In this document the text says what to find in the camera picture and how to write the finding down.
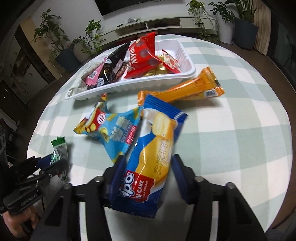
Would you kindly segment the left hand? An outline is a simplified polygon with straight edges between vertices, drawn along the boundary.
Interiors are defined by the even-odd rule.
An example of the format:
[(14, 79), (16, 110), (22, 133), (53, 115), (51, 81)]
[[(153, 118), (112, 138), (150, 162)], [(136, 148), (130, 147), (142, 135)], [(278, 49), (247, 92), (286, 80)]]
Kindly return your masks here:
[(16, 238), (25, 237), (26, 234), (22, 228), (22, 223), (29, 220), (32, 228), (35, 229), (39, 219), (36, 208), (31, 206), (18, 215), (12, 215), (8, 211), (2, 215), (4, 222), (12, 235)]

